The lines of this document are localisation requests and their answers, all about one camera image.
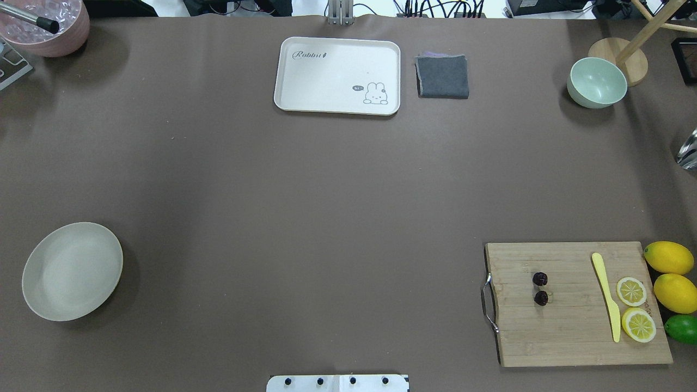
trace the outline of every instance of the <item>yellow knife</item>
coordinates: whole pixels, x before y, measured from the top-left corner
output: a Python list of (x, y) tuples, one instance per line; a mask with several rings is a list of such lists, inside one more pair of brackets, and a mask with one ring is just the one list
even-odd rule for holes
[(599, 253), (593, 253), (591, 259), (593, 260), (593, 268), (595, 269), (595, 273), (598, 275), (600, 288), (603, 289), (605, 304), (608, 307), (608, 314), (610, 315), (610, 325), (612, 326), (612, 340), (614, 340), (615, 343), (617, 343), (620, 341), (620, 307), (617, 306), (617, 303), (613, 301), (612, 296), (610, 295), (608, 275), (605, 272), (605, 263), (603, 262), (603, 257)]

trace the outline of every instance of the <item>lemon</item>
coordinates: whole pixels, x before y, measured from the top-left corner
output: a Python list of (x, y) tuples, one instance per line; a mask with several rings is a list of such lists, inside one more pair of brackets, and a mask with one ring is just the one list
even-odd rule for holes
[(646, 310), (629, 308), (622, 315), (622, 329), (630, 338), (641, 343), (648, 343), (656, 336), (656, 323)]
[(666, 308), (684, 315), (697, 311), (697, 287), (682, 275), (665, 273), (654, 283), (654, 294)]
[(636, 307), (646, 302), (646, 287), (637, 279), (627, 276), (617, 282), (617, 296), (625, 304)]
[(651, 268), (662, 273), (684, 275), (695, 265), (692, 253), (679, 243), (658, 241), (644, 248), (644, 258)]

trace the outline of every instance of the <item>wooden cutting board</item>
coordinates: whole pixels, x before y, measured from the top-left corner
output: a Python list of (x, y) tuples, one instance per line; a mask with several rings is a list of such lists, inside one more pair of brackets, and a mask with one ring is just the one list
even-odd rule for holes
[[(656, 338), (639, 343), (624, 331), (612, 339), (605, 300), (590, 259), (605, 260), (620, 315), (628, 308), (615, 292), (619, 279), (639, 279), (648, 292), (641, 306), (656, 323)], [(639, 242), (488, 243), (496, 335), (501, 366), (672, 363), (673, 357)], [(539, 306), (533, 274), (548, 276), (552, 302)]]

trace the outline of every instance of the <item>round wooden disc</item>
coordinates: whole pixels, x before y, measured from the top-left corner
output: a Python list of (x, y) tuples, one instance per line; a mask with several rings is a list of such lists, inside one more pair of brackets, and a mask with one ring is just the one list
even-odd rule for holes
[[(629, 44), (628, 40), (621, 38), (603, 38), (593, 44), (588, 50), (589, 57), (600, 57), (617, 65), (615, 59), (622, 49)], [(627, 78), (628, 86), (636, 86), (644, 80), (649, 71), (649, 62), (641, 49), (637, 49), (624, 64), (618, 65)]]

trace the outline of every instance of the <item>halved lemon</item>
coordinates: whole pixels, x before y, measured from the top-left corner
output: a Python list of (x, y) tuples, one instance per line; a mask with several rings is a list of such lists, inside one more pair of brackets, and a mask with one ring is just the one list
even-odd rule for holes
[(646, 302), (646, 287), (640, 281), (630, 276), (617, 282), (617, 296), (628, 306), (639, 306)]
[(648, 343), (656, 336), (656, 324), (646, 310), (629, 308), (622, 315), (622, 329), (630, 338)]

